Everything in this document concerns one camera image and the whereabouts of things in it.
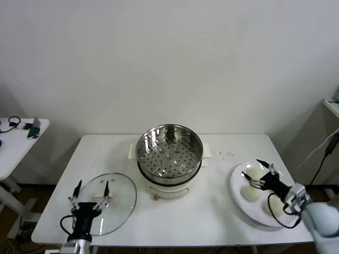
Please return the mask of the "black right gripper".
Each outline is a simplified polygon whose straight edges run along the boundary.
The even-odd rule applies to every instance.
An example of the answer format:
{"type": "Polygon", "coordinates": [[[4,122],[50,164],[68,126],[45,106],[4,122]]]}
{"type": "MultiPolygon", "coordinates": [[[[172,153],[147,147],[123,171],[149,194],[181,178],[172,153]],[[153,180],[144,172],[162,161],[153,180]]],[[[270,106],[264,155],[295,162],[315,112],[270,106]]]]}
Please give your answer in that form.
{"type": "Polygon", "coordinates": [[[276,170],[274,164],[270,164],[260,159],[257,159],[256,161],[266,169],[265,175],[260,180],[253,180],[247,173],[242,171],[242,174],[249,182],[249,185],[256,189],[262,189],[263,191],[270,190],[275,193],[282,202],[284,202],[291,186],[280,181],[279,172],[276,170]]]}

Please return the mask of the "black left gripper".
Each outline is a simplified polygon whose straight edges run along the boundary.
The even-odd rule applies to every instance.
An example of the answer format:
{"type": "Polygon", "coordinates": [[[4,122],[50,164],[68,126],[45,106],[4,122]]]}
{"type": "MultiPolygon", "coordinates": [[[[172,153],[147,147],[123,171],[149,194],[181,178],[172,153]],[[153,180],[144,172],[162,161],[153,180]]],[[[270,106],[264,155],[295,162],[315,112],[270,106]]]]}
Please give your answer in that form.
{"type": "Polygon", "coordinates": [[[86,240],[92,241],[91,227],[93,220],[101,215],[102,210],[110,203],[111,196],[109,182],[106,182],[102,200],[95,205],[93,202],[81,202],[78,204],[77,198],[81,190],[82,180],[75,187],[72,196],[68,198],[72,215],[75,217],[73,232],[68,236],[67,241],[86,240]]]}

